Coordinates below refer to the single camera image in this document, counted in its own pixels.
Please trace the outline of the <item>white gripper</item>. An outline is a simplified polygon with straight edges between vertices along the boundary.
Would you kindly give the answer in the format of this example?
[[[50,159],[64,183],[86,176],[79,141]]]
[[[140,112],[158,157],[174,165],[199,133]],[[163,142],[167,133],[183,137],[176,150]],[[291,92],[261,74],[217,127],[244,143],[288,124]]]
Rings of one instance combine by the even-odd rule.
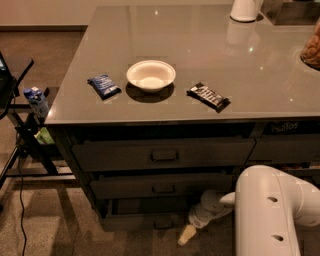
[[[184,246],[196,233],[197,229],[207,226],[210,221],[222,218],[232,212],[231,207],[225,206],[221,199],[222,193],[214,190],[206,190],[200,198],[200,202],[191,207],[189,223],[186,225],[178,239],[178,244]]]

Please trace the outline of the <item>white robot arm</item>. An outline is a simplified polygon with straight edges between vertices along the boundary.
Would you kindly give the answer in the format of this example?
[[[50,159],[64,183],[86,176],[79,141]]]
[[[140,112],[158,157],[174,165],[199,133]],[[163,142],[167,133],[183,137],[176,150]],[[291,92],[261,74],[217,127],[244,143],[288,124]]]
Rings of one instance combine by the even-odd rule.
[[[210,221],[231,212],[236,256],[301,256],[295,227],[320,224],[320,190],[270,166],[248,167],[233,192],[202,194],[189,212],[178,244],[186,244]]]

